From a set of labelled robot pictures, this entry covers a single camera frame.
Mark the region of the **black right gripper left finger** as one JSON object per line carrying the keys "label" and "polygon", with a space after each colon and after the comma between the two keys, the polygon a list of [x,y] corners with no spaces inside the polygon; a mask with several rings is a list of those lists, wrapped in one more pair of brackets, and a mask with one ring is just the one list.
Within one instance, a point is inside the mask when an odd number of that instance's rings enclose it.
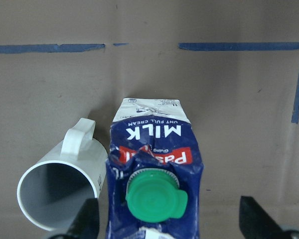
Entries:
{"label": "black right gripper left finger", "polygon": [[87,199],[69,227],[47,233],[44,239],[97,239],[100,230],[99,202]]}

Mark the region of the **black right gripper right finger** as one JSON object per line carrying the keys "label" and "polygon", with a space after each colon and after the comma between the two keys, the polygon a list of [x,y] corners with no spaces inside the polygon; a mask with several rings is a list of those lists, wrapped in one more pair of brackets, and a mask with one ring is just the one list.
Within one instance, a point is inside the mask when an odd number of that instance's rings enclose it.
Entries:
{"label": "black right gripper right finger", "polygon": [[241,196],[239,229],[246,239],[299,239],[298,230],[283,230],[251,196]]}

